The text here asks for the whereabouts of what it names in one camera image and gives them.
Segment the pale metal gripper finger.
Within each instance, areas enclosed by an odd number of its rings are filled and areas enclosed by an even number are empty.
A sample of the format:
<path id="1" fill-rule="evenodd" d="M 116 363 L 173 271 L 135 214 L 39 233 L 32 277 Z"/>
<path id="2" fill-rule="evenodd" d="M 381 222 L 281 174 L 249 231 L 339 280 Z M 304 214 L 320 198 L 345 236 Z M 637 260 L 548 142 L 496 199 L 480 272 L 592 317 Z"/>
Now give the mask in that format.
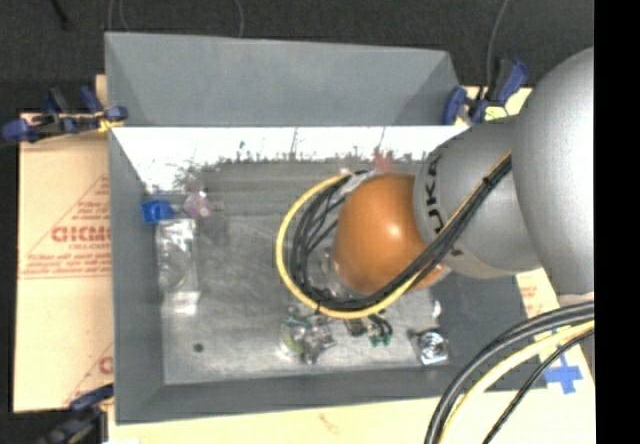
<path id="1" fill-rule="evenodd" d="M 335 345 L 336 342 L 330 332 L 305 334 L 302 337 L 301 359 L 304 364 L 316 364 L 320 355 Z"/>
<path id="2" fill-rule="evenodd" d="M 286 318 L 286 325 L 290 328 L 299 327 L 305 332 L 316 332 L 321 326 L 326 324 L 326 317 L 323 315 L 310 315 L 310 316 L 288 316 Z"/>

